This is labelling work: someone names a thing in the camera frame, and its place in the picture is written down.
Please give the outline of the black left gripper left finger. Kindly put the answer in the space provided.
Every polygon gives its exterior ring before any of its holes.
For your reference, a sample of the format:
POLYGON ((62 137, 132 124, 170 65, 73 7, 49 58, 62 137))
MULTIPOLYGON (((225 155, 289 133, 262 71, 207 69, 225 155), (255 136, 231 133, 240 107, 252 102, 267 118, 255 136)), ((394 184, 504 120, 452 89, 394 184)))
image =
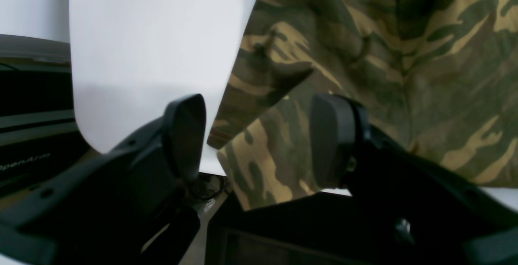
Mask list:
POLYGON ((184 204, 198 177, 206 105, 167 105, 113 150, 1 212, 1 254, 30 265, 177 265, 200 228, 184 204))

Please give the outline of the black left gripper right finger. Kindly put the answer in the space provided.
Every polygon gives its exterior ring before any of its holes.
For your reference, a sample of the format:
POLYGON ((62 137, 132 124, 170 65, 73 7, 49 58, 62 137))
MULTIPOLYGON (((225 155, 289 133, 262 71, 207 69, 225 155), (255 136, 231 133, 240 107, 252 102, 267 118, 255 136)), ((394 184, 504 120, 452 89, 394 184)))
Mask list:
POLYGON ((314 95, 313 174, 346 188, 365 210, 392 265, 516 265, 517 213, 474 184, 409 154, 370 124, 359 103, 314 95))

